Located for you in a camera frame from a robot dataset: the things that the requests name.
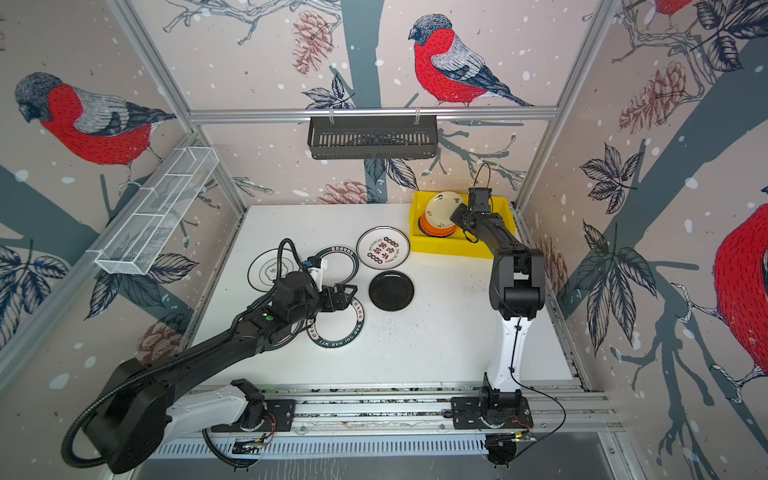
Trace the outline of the cream plate flower dots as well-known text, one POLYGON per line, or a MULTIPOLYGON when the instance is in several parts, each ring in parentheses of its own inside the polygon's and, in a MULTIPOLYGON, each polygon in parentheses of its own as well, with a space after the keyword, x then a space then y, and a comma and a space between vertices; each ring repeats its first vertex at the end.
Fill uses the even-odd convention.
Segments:
POLYGON ((451 220, 451 215, 459 205, 463 204, 463 198, 460 194, 452 191, 437 193, 425 208, 426 222, 433 228, 439 230, 452 229, 456 224, 451 220))

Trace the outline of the orange plate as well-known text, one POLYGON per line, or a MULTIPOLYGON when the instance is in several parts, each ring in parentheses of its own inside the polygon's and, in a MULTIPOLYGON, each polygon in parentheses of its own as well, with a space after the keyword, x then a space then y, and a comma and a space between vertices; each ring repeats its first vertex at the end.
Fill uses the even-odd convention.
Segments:
POLYGON ((423 235, 432 238, 446 238, 450 237, 458 229, 457 225, 450 227, 434 227, 429 223, 426 214, 422 214, 418 219, 418 227, 423 235))

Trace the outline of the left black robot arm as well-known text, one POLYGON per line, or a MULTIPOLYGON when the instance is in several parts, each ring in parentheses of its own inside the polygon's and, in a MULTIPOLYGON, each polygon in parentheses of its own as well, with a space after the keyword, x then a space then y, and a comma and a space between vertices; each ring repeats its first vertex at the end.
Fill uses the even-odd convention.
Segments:
POLYGON ((107 465, 114 473, 137 467, 185 425, 170 411, 190 391, 265 352, 293 325, 348 308, 356 292, 354 285, 317 286, 309 274, 290 272, 224 332, 153 364, 123 362, 64 434, 63 461, 80 469, 107 465))

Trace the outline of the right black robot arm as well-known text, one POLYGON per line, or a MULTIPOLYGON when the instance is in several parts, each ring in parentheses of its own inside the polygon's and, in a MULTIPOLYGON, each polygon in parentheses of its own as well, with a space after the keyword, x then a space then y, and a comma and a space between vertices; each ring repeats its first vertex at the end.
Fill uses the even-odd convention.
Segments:
POLYGON ((451 220, 483 243, 493 257, 489 301, 500 315, 500 330, 497 350, 480 390, 484 412, 520 407, 525 341, 532 320, 545 303, 543 253, 520 242, 503 217, 492 211, 491 203, 489 188, 473 187, 468 190, 468 203, 451 214, 451 220))

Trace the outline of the yellow plastic bin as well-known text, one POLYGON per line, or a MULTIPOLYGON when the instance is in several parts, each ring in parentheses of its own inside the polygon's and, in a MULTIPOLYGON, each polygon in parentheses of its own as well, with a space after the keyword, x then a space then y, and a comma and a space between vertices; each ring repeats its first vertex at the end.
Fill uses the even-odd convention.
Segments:
MULTIPOLYGON (((464 237, 461 229, 445 238, 430 237, 421 231, 419 218, 425 212, 429 201, 437 194, 438 192, 427 191, 413 193, 408 220, 411 250, 426 254, 492 259, 491 251, 484 243, 479 241, 478 243, 471 243, 464 237)), ((517 238, 516 224, 510 202, 505 198, 495 196, 495 194, 493 194, 492 200, 492 212, 503 218, 506 228, 517 238)))

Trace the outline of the white plate green rim lettered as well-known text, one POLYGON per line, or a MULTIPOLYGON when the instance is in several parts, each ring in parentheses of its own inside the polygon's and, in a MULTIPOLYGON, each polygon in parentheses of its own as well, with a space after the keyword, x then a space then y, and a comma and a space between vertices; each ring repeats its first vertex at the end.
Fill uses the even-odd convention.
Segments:
POLYGON ((337 349, 353 342, 365 325, 365 310, 354 298, 344 310, 320 313, 307 329, 310 340, 324 349, 337 349))

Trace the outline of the white plate green rim upper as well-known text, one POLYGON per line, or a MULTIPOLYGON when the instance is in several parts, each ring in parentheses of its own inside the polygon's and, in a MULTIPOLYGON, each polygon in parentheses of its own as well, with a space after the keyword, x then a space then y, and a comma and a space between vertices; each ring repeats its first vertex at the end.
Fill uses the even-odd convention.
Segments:
POLYGON ((327 286, 350 283, 360 268, 356 251, 345 245, 324 247, 314 257, 320 262, 322 284, 327 286))

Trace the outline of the white plate red characters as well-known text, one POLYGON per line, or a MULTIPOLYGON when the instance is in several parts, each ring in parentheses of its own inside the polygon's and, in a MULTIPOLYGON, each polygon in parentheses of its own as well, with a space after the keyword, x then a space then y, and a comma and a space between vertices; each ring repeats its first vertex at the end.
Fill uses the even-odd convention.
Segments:
POLYGON ((409 257, 409 238, 401 230, 390 226, 377 226, 365 231, 356 243, 360 262, 375 270, 393 270, 409 257))

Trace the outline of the white plate black cloud outline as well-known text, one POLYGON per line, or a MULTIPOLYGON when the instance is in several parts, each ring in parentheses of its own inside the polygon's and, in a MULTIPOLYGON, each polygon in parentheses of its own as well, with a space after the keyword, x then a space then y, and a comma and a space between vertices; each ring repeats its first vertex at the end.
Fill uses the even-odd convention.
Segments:
POLYGON ((262 252, 251 262, 247 270, 247 282, 253 290, 267 293, 276 282, 278 274, 283 278, 296 270, 293 251, 289 247, 283 249, 281 258, 278 258, 278 249, 273 248, 262 252))

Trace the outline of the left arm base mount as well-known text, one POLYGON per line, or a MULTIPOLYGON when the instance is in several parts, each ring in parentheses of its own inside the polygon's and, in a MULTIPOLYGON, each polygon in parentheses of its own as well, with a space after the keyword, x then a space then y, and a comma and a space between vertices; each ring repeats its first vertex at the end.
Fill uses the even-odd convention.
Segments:
POLYGON ((232 424, 216 425, 215 433, 278 433, 292 428, 296 409, 293 399, 267 399, 260 406, 249 405, 232 424))

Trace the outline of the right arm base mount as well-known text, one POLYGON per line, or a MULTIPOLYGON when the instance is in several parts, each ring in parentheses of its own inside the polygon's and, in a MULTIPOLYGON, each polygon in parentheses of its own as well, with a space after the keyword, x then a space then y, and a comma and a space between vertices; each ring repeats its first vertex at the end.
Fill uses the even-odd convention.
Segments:
POLYGON ((529 430, 534 426, 528 400, 520 389, 498 392, 483 388, 474 397, 452 397, 448 417, 456 430, 529 430))

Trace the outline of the aluminium rail frame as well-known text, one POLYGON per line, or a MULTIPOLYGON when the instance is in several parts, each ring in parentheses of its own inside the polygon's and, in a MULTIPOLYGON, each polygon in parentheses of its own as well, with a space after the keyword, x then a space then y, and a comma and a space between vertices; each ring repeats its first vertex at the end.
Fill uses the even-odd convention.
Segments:
MULTIPOLYGON (((605 393, 589 392, 576 381, 534 385, 524 390, 532 416, 531 429, 564 433, 623 432, 605 393)), ((450 400, 479 400, 479 389, 467 384, 404 388, 339 388, 264 390, 268 400, 296 402, 291 415, 293 435, 449 433, 450 400)))

